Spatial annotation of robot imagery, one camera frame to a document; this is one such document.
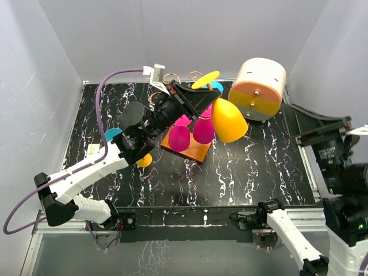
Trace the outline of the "blue wine glass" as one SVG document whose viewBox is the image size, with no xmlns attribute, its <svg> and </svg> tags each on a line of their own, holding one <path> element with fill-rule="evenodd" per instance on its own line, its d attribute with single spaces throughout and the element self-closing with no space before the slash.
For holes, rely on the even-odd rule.
<svg viewBox="0 0 368 276">
<path fill-rule="evenodd" d="M 113 138 L 122 133 L 120 128 L 110 128 L 105 132 L 105 139 L 107 142 L 112 141 Z"/>
<path fill-rule="evenodd" d="M 210 82 L 210 87 L 211 87 L 212 89 L 217 89 L 217 90 L 219 90 L 221 93 L 222 93 L 222 92 L 223 92 L 223 90 L 224 90 L 223 85 L 222 85 L 220 82 L 217 82 L 217 81 L 212 81 L 212 82 Z"/>
</svg>

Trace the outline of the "magenta wine glass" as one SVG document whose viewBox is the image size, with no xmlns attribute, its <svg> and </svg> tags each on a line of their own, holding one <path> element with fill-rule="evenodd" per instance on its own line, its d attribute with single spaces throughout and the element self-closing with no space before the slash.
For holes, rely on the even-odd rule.
<svg viewBox="0 0 368 276">
<path fill-rule="evenodd" d="M 211 143 L 215 134 L 215 129 L 211 121 L 211 111 L 206 110 L 194 124 L 193 137 L 200 144 Z"/>
<path fill-rule="evenodd" d="M 188 126 L 190 123 L 191 120 L 185 115 L 182 115 L 174 122 L 168 138 L 168 144 L 173 151 L 182 152 L 188 149 L 190 145 L 190 131 Z"/>
</svg>

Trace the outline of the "orange wine glass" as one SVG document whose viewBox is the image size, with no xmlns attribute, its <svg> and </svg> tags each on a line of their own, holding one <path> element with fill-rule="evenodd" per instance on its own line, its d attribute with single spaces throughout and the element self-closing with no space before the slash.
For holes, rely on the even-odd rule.
<svg viewBox="0 0 368 276">
<path fill-rule="evenodd" d="M 215 81 L 220 75 L 219 71 L 212 71 L 199 79 L 191 86 L 192 89 L 212 89 L 210 82 Z M 240 110 L 230 101 L 221 98 L 216 99 L 212 105 L 212 123 L 215 135 L 223 143 L 232 143 L 243 137 L 248 131 L 248 124 Z"/>
<path fill-rule="evenodd" d="M 152 155 L 151 154 L 146 154 L 145 157 L 141 158 L 140 160 L 138 160 L 136 162 L 137 166 L 142 167 L 142 168 L 150 166 L 151 163 L 152 163 Z"/>
</svg>

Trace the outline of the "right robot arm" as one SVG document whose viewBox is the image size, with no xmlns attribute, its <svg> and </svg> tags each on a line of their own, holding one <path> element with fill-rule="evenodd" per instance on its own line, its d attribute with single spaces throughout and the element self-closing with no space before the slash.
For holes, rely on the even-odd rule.
<svg viewBox="0 0 368 276">
<path fill-rule="evenodd" d="M 295 104 L 282 104 L 287 130 L 301 147 L 310 146 L 331 198 L 323 197 L 329 255 L 316 250 L 277 199 L 258 203 L 256 221 L 271 228 L 287 247 L 300 275 L 367 275 L 367 164 L 351 161 L 352 148 L 367 126 L 351 117 L 328 117 Z"/>
</svg>

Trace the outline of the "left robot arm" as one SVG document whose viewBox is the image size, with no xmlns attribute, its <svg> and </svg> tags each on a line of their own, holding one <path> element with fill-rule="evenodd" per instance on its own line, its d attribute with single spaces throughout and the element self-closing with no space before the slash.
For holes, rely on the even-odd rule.
<svg viewBox="0 0 368 276">
<path fill-rule="evenodd" d="M 150 153 L 153 141 L 182 116 L 199 117 L 221 95 L 218 89 L 191 89 L 172 80 L 159 93 L 150 109 L 139 101 L 126 105 L 118 118 L 121 133 L 94 154 L 66 170 L 34 177 L 38 197 L 50 227 L 71 219 L 86 220 L 113 229 L 119 213 L 110 200 L 88 199 L 80 195 L 87 187 L 111 173 L 127 168 Z"/>
</svg>

